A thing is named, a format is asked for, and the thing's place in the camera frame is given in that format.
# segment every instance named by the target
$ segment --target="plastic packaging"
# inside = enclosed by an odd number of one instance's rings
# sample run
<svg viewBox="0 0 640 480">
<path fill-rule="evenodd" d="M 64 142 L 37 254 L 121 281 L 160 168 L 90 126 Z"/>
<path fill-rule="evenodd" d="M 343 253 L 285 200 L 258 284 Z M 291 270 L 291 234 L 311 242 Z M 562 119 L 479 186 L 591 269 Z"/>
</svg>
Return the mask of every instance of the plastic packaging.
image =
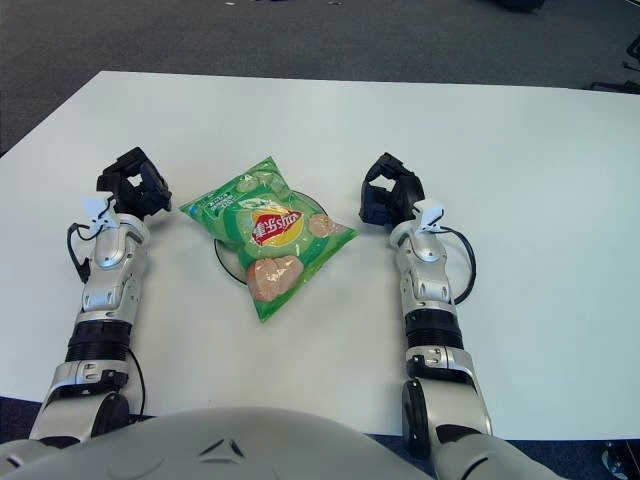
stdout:
<svg viewBox="0 0 640 480">
<path fill-rule="evenodd" d="M 262 322 L 358 234 L 292 191 L 271 157 L 180 210 L 237 252 Z"/>
</svg>

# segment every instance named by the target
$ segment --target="tabletop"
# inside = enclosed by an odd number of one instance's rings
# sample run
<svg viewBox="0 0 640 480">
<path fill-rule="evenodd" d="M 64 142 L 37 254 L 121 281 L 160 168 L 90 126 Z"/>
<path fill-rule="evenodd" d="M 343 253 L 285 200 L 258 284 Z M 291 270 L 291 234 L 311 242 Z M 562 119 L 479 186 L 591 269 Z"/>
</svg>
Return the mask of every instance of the tabletop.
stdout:
<svg viewBox="0 0 640 480">
<path fill-rule="evenodd" d="M 104 167 L 140 146 L 177 206 L 272 156 L 360 236 L 263 325 L 204 229 L 148 219 L 132 337 L 147 413 L 273 406 L 398 434 L 394 252 L 357 215 L 388 151 L 474 246 L 458 316 L 495 433 L 637 438 L 639 114 L 638 97 L 565 89 L 101 72 L 0 160 L 0 395 L 42 400 L 64 360 L 82 291 L 66 228 Z M 446 242 L 460 291 L 464 250 Z M 135 375 L 127 390 L 136 409 Z"/>
</svg>

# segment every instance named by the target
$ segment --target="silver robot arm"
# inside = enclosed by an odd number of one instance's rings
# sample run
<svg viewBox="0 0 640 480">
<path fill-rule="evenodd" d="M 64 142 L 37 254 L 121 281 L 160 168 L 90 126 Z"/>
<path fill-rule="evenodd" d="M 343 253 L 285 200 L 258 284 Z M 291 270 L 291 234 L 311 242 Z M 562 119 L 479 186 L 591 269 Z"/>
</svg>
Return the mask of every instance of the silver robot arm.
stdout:
<svg viewBox="0 0 640 480">
<path fill-rule="evenodd" d="M 395 180 L 390 192 L 370 184 L 377 176 Z M 492 436 L 471 355 L 464 350 L 456 302 L 475 281 L 475 256 L 459 232 L 441 227 L 444 208 L 425 199 L 417 177 L 389 154 L 367 174 L 360 216 L 367 223 L 396 225 L 396 249 L 407 336 L 406 368 L 411 380 L 402 393 L 403 435 L 409 453 L 430 458 L 441 480 L 557 479 L 507 442 Z M 446 274 L 447 252 L 438 235 L 456 234 L 467 247 L 472 276 L 454 299 Z"/>
<path fill-rule="evenodd" d="M 129 178 L 136 175 L 141 182 L 133 185 Z M 31 430 L 30 438 L 45 445 L 85 442 L 129 423 L 129 402 L 120 390 L 129 378 L 129 343 L 147 264 L 149 230 L 143 219 L 169 210 L 171 192 L 140 148 L 106 168 L 97 189 L 84 200 L 88 225 L 74 223 L 67 232 L 85 286 L 65 361 L 55 370 Z M 82 264 L 71 242 L 74 233 L 95 239 Z"/>
</svg>

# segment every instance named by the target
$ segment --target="lay's logo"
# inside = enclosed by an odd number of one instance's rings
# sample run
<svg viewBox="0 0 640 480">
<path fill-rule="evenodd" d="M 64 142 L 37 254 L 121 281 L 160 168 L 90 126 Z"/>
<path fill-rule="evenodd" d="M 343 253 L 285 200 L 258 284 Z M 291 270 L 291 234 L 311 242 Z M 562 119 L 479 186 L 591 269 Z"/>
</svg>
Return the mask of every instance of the lay's logo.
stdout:
<svg viewBox="0 0 640 480">
<path fill-rule="evenodd" d="M 302 213 L 284 208 L 282 210 L 253 214 L 251 236 L 258 245 L 280 247 L 298 238 L 304 226 Z"/>
</svg>

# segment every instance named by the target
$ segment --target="black cable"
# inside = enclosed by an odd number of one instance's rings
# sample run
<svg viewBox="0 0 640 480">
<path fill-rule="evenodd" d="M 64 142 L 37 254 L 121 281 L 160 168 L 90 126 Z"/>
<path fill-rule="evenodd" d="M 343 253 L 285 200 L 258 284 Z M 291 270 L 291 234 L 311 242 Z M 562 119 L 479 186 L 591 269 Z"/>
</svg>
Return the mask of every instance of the black cable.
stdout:
<svg viewBox="0 0 640 480">
<path fill-rule="evenodd" d="M 141 422 L 142 420 L 144 420 L 144 404 L 147 401 L 147 387 L 145 387 L 144 385 L 144 376 L 142 375 L 142 368 L 140 368 L 140 362 L 138 362 L 138 359 L 136 358 L 136 356 L 133 353 L 133 350 L 131 350 L 130 347 L 127 347 L 127 351 L 129 352 L 129 355 L 131 355 L 131 358 L 133 358 L 133 361 L 136 364 L 136 368 L 138 369 L 138 376 L 140 377 L 140 386 L 142 387 L 142 403 L 140 404 L 140 413 L 138 413 L 138 420 L 136 420 L 136 422 Z"/>
<path fill-rule="evenodd" d="M 107 198 L 107 206 L 105 207 L 104 210 L 102 210 L 98 214 L 98 219 L 102 218 L 102 216 L 105 213 L 107 213 L 107 210 L 109 210 L 109 207 L 111 206 L 111 200 L 113 200 L 114 198 L 115 197 L 113 195 L 111 195 L 109 198 Z M 100 235 L 100 233 L 104 229 L 104 225 L 100 225 L 100 228 L 98 229 L 98 231 L 96 233 L 94 233 L 93 235 L 91 235 L 90 237 L 83 237 L 80 234 L 80 229 L 81 228 L 84 229 L 84 230 L 89 230 L 89 226 L 88 225 L 83 225 L 81 223 L 72 223 L 69 226 L 69 228 L 67 229 L 67 250 L 69 251 L 69 256 L 71 257 L 71 261 L 73 262 L 73 266 L 76 267 L 78 275 L 80 276 L 80 280 L 82 280 L 82 283 L 87 283 L 87 281 L 89 280 L 89 275 L 90 275 L 89 261 L 86 258 L 84 260 L 84 263 L 80 263 L 78 261 L 78 257 L 76 256 L 76 253 L 73 250 L 73 245 L 71 245 L 71 237 L 73 236 L 73 232 L 75 232 L 78 235 L 78 238 L 80 240 L 88 242 L 89 240 L 93 240 L 98 235 Z"/>
<path fill-rule="evenodd" d="M 460 239 L 460 241 L 464 245 L 464 248 L 467 250 L 467 255 L 469 256 L 469 262 L 471 263 L 471 275 L 469 276 L 467 287 L 453 301 L 453 303 L 455 303 L 456 305 L 459 305 L 460 303 L 464 302 L 464 300 L 469 296 L 469 294 L 471 293 L 471 290 L 473 290 L 473 285 L 476 283 L 476 256 L 475 256 L 475 253 L 473 252 L 473 247 L 471 246 L 471 243 L 469 242 L 469 240 L 467 240 L 467 237 L 465 237 L 462 233 L 449 227 L 440 227 L 440 229 L 444 231 L 435 232 L 435 233 L 453 233 L 456 237 Z"/>
<path fill-rule="evenodd" d="M 84 228 L 85 230 L 89 230 L 89 227 L 87 225 L 79 225 L 77 223 L 74 223 L 74 225 L 77 226 L 76 234 L 78 235 L 78 238 L 80 240 L 84 240 L 85 242 L 88 242 L 89 240 L 93 240 L 94 238 L 96 238 L 98 235 L 100 235 L 100 232 L 102 232 L 102 229 L 104 228 L 104 225 L 100 225 L 100 228 L 98 229 L 98 231 L 96 233 L 94 233 L 90 237 L 83 237 L 82 235 L 80 235 L 80 229 Z"/>
</svg>

